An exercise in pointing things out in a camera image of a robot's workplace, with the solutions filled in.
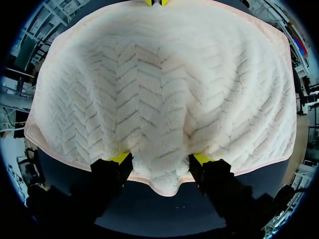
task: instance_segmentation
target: chevron pattern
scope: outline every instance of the chevron pattern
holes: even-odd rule
[[[291,155],[287,39],[235,10],[183,2],[122,3],[54,41],[27,124],[41,148],[86,167],[130,151],[134,170],[161,190],[178,187],[190,153],[234,172]]]

